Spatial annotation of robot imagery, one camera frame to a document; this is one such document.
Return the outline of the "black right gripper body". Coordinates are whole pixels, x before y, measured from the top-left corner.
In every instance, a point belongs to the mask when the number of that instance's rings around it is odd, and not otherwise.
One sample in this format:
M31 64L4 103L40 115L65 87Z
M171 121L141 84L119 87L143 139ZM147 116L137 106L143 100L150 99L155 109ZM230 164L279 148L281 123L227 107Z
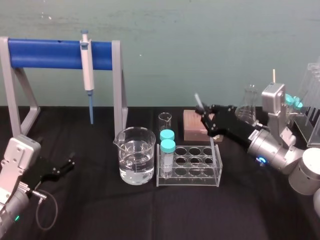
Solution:
M234 106L214 106L215 135L223 135L247 150L252 142L249 137L255 130L251 124L236 117Z

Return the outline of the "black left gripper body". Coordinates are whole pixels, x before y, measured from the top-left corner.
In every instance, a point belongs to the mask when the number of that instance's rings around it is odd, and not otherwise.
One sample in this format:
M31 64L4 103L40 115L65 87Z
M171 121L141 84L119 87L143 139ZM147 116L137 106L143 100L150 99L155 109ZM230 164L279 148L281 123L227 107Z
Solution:
M22 175L22 183L24 184L23 191L25 193L31 193L44 182L56 182L56 170L57 167L54 166L52 162L45 157L39 156L34 164Z

